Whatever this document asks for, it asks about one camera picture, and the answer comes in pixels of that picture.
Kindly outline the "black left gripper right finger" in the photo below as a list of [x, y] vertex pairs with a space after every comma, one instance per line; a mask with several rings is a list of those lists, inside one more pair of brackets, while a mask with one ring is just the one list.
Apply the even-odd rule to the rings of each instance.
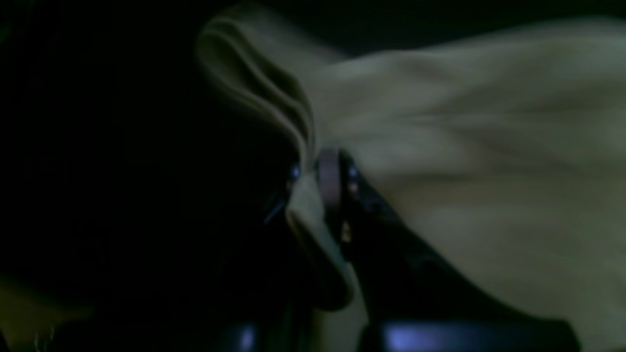
[[470, 283], [367, 183], [344, 150], [317, 163], [325, 219], [358, 278], [360, 352], [579, 352], [570, 325], [533, 318]]

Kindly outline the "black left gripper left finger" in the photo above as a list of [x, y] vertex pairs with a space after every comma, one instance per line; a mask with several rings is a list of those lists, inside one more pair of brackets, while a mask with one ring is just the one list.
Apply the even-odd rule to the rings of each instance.
[[289, 167], [222, 270], [217, 352], [311, 350], [315, 294], [285, 215], [300, 174], [297, 163]]

